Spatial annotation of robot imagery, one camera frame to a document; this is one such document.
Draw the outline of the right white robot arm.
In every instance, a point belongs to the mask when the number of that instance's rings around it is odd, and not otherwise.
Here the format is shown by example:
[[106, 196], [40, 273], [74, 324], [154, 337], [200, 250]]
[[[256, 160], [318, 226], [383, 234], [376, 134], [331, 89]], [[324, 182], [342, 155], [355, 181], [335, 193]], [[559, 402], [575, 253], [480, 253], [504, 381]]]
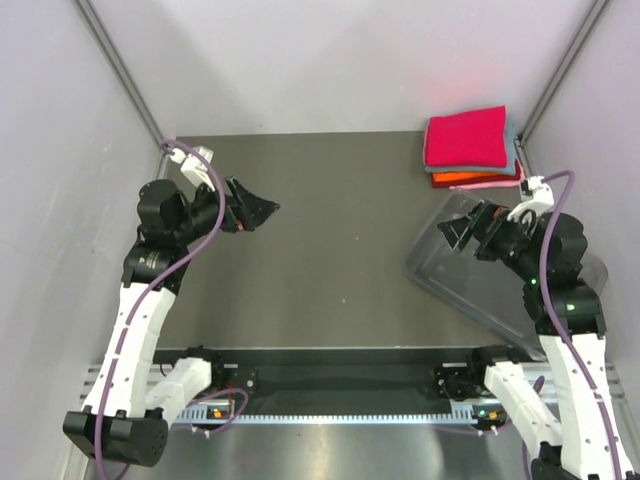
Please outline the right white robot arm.
[[582, 223], [555, 210], [510, 210], [481, 201], [438, 223], [450, 248], [470, 240], [476, 259], [501, 262], [523, 282], [523, 303], [551, 371], [552, 412], [525, 378], [511, 347], [473, 351], [466, 380], [492, 394], [520, 435], [532, 479], [636, 479], [619, 434], [606, 373], [606, 324], [598, 293], [581, 276], [588, 242]]

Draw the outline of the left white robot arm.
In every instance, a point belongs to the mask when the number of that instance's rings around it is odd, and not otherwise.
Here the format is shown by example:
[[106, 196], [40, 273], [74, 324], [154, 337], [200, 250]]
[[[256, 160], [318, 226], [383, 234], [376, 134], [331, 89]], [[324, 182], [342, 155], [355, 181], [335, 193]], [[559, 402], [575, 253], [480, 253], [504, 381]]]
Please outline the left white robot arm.
[[171, 180], [139, 192], [136, 240], [123, 263], [119, 306], [96, 381], [78, 411], [67, 412], [63, 432], [99, 464], [152, 467], [170, 427], [199, 394], [216, 396], [227, 374], [219, 355], [195, 347], [154, 387], [148, 385], [159, 336], [195, 252], [218, 231], [253, 232], [279, 204], [247, 190], [236, 178], [217, 192], [200, 183], [193, 199]]

